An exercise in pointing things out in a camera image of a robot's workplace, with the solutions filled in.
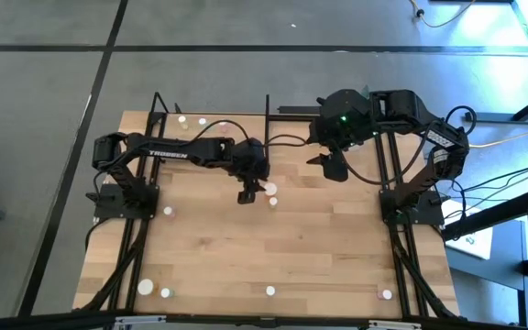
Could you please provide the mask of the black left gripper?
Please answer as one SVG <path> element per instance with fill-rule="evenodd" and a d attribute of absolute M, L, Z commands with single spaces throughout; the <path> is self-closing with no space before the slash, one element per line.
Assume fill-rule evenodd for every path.
<path fill-rule="evenodd" d="M 239 204 L 253 204 L 254 192 L 265 192 L 259 180 L 266 181 L 269 177 L 269 161 L 264 154 L 264 145 L 254 137 L 250 137 L 234 145 L 232 152 L 231 174 L 238 178 L 254 178 L 238 193 Z"/>

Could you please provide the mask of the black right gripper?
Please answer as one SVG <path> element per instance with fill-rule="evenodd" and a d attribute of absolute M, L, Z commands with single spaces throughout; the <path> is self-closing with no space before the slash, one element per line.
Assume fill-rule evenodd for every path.
<path fill-rule="evenodd" d="M 374 137 L 371 102 L 352 89 L 342 89 L 326 98 L 318 97 L 319 116 L 309 125 L 309 143 L 329 149 L 348 149 Z M 348 168 L 341 153 L 319 154 L 306 161 L 323 166 L 324 177 L 334 182 L 348 179 Z"/>

